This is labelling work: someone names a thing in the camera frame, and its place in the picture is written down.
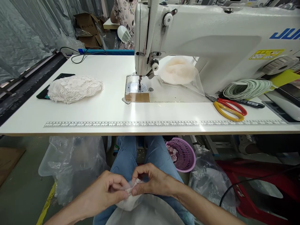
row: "blue jeans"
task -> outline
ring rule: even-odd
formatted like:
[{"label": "blue jeans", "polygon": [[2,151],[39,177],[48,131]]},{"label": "blue jeans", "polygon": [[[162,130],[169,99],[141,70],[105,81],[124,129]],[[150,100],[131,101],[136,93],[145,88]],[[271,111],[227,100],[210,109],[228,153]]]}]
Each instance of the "blue jeans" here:
[{"label": "blue jeans", "polygon": [[[145,136],[144,141],[147,146],[145,164],[152,163],[160,170],[183,183],[174,163],[172,162],[163,137]],[[138,166],[136,137],[119,136],[117,139],[117,145],[120,147],[120,149],[110,172],[120,174],[127,181],[131,181],[133,171],[135,167]],[[185,225],[194,224],[193,215],[188,212],[176,199],[161,195],[158,197],[160,197],[174,209]],[[116,205],[112,205],[102,213],[96,215],[94,217],[93,225],[105,225],[116,208]]]}]

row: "left hand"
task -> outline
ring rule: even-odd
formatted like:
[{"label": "left hand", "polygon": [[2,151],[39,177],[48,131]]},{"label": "left hand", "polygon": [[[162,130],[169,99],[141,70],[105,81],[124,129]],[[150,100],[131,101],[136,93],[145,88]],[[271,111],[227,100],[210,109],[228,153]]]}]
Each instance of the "left hand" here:
[{"label": "left hand", "polygon": [[111,205],[127,199],[128,193],[124,190],[128,188],[130,186],[122,175],[104,171],[71,204],[76,206],[75,211],[82,215],[82,219],[93,217]]}]

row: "yellow tape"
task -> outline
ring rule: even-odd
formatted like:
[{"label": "yellow tape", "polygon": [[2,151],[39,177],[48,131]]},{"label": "yellow tape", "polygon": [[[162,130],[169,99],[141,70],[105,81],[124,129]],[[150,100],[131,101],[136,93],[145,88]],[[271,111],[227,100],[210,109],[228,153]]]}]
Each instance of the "yellow tape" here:
[{"label": "yellow tape", "polygon": [[47,198],[47,200],[45,202],[44,208],[43,208],[43,210],[42,210],[42,212],[40,214],[40,217],[38,218],[37,225],[42,225],[43,224],[44,218],[45,218],[45,216],[47,214],[47,210],[48,210],[48,208],[50,206],[50,203],[51,203],[51,200],[52,200],[52,198],[54,196],[54,192],[55,192],[55,183],[53,184],[53,186],[51,188],[51,191],[50,191],[50,193],[48,195],[48,198]]}]

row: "ruler scale markings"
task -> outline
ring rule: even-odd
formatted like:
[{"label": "ruler scale markings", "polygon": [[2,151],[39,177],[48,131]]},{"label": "ruler scale markings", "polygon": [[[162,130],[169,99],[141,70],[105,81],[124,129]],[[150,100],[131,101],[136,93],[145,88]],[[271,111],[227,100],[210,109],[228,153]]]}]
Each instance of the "ruler scale markings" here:
[{"label": "ruler scale markings", "polygon": [[129,127],[201,127],[236,125],[280,125],[283,120],[244,120],[230,122],[226,120],[146,120],[146,121],[47,121],[45,128],[129,128]]}]

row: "juki logo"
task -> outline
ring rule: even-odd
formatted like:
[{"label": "juki logo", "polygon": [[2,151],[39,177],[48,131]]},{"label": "juki logo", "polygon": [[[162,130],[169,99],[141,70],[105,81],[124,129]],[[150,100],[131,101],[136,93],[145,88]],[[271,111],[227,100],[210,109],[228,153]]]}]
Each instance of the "juki logo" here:
[{"label": "juki logo", "polygon": [[278,32],[274,33],[269,39],[300,39],[300,29],[298,29],[296,32],[295,28],[287,28],[285,29],[281,34],[278,35]]}]

